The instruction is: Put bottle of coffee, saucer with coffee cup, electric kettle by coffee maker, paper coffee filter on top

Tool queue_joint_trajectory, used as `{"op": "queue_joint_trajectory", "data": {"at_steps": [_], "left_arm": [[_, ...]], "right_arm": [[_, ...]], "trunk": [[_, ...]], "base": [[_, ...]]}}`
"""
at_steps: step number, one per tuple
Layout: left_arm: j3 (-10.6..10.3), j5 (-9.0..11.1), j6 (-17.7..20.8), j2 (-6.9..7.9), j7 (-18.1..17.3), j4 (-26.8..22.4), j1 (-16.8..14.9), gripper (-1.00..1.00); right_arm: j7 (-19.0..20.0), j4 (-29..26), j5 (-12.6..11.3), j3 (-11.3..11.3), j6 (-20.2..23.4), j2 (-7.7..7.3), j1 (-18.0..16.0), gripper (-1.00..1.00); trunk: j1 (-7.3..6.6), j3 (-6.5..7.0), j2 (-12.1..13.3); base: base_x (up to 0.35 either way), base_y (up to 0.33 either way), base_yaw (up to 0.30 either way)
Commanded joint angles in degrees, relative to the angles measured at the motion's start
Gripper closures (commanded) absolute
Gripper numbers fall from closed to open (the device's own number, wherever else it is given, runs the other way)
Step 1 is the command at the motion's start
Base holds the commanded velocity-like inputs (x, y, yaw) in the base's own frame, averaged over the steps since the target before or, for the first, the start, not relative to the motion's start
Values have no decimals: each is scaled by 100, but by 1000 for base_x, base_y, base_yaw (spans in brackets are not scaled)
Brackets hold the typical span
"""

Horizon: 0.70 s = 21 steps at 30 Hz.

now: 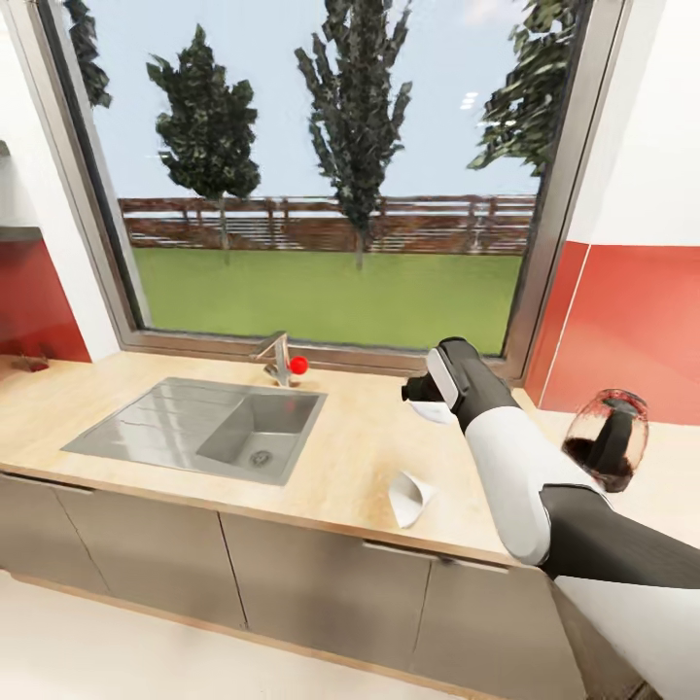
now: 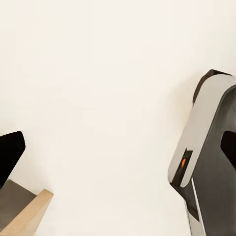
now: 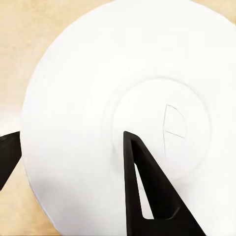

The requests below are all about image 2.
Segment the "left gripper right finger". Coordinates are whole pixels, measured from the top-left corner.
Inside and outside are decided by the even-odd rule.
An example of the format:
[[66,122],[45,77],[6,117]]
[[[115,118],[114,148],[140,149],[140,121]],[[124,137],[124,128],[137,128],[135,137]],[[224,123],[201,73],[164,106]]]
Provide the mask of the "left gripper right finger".
[[220,148],[236,170],[236,133],[224,131]]

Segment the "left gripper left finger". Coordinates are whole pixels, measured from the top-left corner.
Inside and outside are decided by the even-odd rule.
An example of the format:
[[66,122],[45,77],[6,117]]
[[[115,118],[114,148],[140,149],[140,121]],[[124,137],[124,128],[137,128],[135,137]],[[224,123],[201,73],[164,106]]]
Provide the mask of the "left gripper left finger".
[[26,149],[21,131],[0,136],[0,189]]

